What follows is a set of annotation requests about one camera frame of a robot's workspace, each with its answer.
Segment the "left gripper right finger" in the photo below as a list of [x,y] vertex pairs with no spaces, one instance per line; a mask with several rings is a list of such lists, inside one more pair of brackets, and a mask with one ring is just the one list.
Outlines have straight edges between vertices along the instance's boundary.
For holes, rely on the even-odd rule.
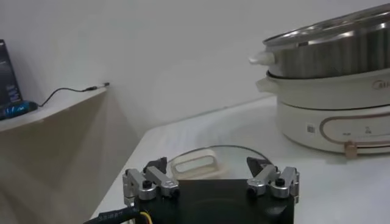
[[247,180],[250,197],[258,198],[268,192],[274,198],[292,197],[295,203],[299,202],[300,173],[295,167],[280,170],[266,159],[253,157],[247,157],[247,165],[253,176]]

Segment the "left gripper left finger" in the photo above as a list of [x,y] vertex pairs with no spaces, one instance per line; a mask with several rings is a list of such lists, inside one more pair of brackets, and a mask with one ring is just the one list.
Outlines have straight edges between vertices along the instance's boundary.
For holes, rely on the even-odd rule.
[[180,194],[179,182],[166,175],[167,157],[149,161],[142,171],[126,169],[122,175],[124,204],[131,206],[136,199],[151,201],[160,194],[176,198]]

